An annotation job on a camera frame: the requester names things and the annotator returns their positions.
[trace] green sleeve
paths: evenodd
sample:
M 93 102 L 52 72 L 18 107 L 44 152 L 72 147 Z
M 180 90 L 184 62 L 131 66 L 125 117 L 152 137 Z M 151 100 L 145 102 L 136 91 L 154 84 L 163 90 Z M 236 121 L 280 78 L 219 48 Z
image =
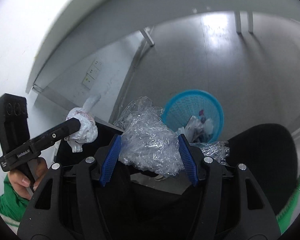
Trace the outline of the green sleeve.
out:
M 29 201 L 20 197 L 12 188 L 8 176 L 3 181 L 4 194 L 0 196 L 0 213 L 20 222 Z

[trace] crumpled white plastic bag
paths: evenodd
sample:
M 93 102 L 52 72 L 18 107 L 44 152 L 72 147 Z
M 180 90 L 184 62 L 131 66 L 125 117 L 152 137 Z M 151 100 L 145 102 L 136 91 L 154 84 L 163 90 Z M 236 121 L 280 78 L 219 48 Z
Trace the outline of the crumpled white plastic bag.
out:
M 91 108 L 101 99 L 101 95 L 90 96 L 83 107 L 75 107 L 72 109 L 66 120 L 76 118 L 80 121 L 80 130 L 67 136 L 65 140 L 72 148 L 72 152 L 82 152 L 82 145 L 85 143 L 93 142 L 98 136 L 98 128 L 96 122 L 91 114 L 89 114 Z

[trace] crumpled plastic film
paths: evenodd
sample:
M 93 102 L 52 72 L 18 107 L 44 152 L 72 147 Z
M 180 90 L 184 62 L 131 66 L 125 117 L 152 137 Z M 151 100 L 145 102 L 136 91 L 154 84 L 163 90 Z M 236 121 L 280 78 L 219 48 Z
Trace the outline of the crumpled plastic film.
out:
M 209 156 L 220 164 L 227 165 L 226 157 L 230 153 L 228 142 L 190 143 L 190 145 L 200 148 L 204 156 Z
M 121 135 L 120 162 L 164 176 L 175 176 L 184 168 L 178 136 L 161 121 L 163 110 L 153 106 L 149 98 L 141 97 L 122 112 L 115 122 L 125 129 Z
M 83 107 L 73 108 L 66 120 L 74 117 L 80 121 L 80 130 L 67 136 L 65 140 L 71 146 L 72 152 L 82 152 L 82 145 L 85 143 L 93 142 L 98 136 L 98 129 L 96 122 L 91 114 L 89 114 L 91 108 L 101 99 L 101 95 L 90 96 Z

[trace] finger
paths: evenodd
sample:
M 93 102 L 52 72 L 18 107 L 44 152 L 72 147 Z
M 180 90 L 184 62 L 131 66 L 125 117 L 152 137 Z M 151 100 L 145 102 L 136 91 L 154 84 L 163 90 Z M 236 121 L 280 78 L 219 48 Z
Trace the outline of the finger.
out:
M 38 166 L 35 169 L 35 174 L 38 177 L 41 177 L 43 174 L 45 174 L 47 172 L 47 170 L 48 170 L 48 167 L 47 167 L 46 160 L 42 157 L 39 157 L 38 158 Z
M 33 189 L 34 189 L 34 190 L 37 189 L 37 187 L 39 186 L 41 180 L 42 180 L 43 177 L 46 175 L 47 171 L 48 171 L 48 170 L 46 170 L 45 173 L 42 174 L 41 177 L 39 177 L 39 178 L 35 181 L 35 183 L 33 184 Z
M 30 186 L 30 180 L 19 170 L 8 172 L 8 178 L 15 192 L 22 198 L 31 199 L 26 187 Z

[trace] black pants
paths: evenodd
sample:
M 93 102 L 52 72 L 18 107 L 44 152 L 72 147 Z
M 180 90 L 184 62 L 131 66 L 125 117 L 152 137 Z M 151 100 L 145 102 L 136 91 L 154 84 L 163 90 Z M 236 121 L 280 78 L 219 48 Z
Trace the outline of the black pants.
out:
M 277 214 L 296 186 L 297 154 L 290 133 L 281 125 L 262 124 L 229 139 L 229 147 L 228 164 L 249 167 Z M 190 186 L 181 196 L 162 192 L 130 182 L 135 172 L 117 162 L 111 181 L 95 188 L 112 238 L 186 239 L 202 188 Z M 224 210 L 231 206 L 222 205 Z M 217 233 L 231 227 L 226 220 Z

